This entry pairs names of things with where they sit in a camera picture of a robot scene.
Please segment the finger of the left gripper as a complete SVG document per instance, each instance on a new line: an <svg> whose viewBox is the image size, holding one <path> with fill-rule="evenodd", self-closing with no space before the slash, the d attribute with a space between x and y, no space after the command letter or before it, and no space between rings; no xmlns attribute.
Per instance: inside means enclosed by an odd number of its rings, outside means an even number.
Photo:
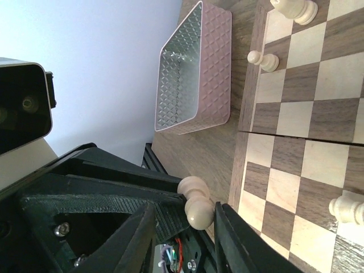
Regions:
<svg viewBox="0 0 364 273"><path fill-rule="evenodd" d="M179 178L132 164L93 143L75 148L53 165L52 192L109 194L137 199L183 199Z"/></svg>

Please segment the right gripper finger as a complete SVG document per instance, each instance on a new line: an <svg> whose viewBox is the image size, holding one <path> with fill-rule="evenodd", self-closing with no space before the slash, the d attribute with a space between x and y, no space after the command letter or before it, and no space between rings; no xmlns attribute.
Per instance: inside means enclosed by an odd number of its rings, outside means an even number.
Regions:
<svg viewBox="0 0 364 273"><path fill-rule="evenodd" d="M214 239L218 272L301 272L261 239L229 204L216 203Z"/></svg>

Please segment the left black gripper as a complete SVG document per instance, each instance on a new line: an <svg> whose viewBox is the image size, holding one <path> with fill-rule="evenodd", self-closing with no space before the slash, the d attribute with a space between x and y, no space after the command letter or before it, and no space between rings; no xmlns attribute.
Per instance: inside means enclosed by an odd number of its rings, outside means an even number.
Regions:
<svg viewBox="0 0 364 273"><path fill-rule="evenodd" d="M143 197L26 192L20 204L59 272L216 272L214 241L206 231L188 228L184 197L141 189L137 193ZM128 218L75 266L78 256L50 229L55 217L112 213Z"/></svg>

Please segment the light pawn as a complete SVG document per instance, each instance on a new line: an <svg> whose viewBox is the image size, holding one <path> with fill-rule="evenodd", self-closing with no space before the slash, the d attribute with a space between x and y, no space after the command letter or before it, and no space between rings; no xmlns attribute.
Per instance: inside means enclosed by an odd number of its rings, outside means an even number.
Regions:
<svg viewBox="0 0 364 273"><path fill-rule="evenodd" d="M206 182L197 176L188 176L179 182L177 193L187 199L184 210L191 227L207 229L213 223L214 205Z"/></svg>

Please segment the light chess piece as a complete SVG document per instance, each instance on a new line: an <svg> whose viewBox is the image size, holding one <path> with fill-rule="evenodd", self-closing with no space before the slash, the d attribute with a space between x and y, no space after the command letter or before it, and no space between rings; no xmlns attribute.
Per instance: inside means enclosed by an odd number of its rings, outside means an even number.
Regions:
<svg viewBox="0 0 364 273"><path fill-rule="evenodd" d="M247 61L251 64L260 66L266 72L273 72L279 65L279 58L271 53L266 55L256 50L250 51L247 56Z"/></svg>

